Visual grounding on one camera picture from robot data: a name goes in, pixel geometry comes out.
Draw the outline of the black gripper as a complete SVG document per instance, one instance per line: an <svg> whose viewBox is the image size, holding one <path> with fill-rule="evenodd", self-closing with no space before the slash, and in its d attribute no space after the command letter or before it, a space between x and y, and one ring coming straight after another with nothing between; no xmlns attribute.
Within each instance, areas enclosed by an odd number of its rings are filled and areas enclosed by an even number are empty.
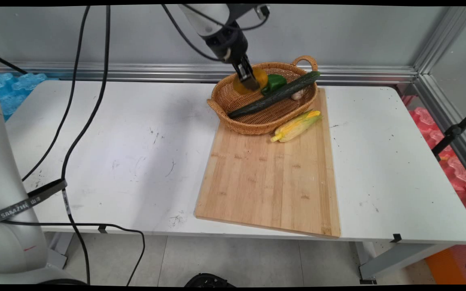
<svg viewBox="0 0 466 291"><path fill-rule="evenodd" d="M240 83L250 91L260 89L253 68L247 57L248 41L236 21L226 24L232 28L220 28L214 34L204 37L204 41L220 61L233 65Z"/></svg>

